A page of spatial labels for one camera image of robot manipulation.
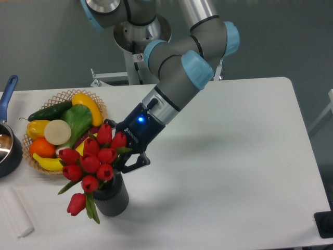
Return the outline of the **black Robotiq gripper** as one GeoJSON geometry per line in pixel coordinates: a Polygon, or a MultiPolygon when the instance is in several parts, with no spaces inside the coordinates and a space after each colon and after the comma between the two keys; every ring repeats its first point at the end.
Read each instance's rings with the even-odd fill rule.
{"type": "Polygon", "coordinates": [[[116,132],[122,132],[126,136],[126,146],[132,149],[120,161],[121,173],[129,173],[150,165],[150,159],[146,155],[147,146],[165,128],[165,125],[148,112],[149,109],[143,103],[139,103],[122,122],[117,124],[110,119],[105,119],[103,122],[116,129],[116,132]],[[136,162],[127,166],[125,163],[135,154],[138,155],[136,162]]]}

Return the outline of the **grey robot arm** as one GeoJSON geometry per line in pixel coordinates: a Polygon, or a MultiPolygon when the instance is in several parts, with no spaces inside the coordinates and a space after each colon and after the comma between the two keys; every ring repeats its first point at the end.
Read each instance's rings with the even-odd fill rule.
{"type": "Polygon", "coordinates": [[[81,1],[95,29],[122,27],[114,38],[143,60],[157,85],[120,123],[109,121],[116,133],[127,139],[128,153],[120,156],[114,168],[127,173],[150,163],[148,144],[201,91],[210,80],[217,80],[209,65],[239,48],[235,25],[223,22],[211,1],[180,1],[190,36],[178,42],[162,37],[162,17],[155,1],[81,1]]]}

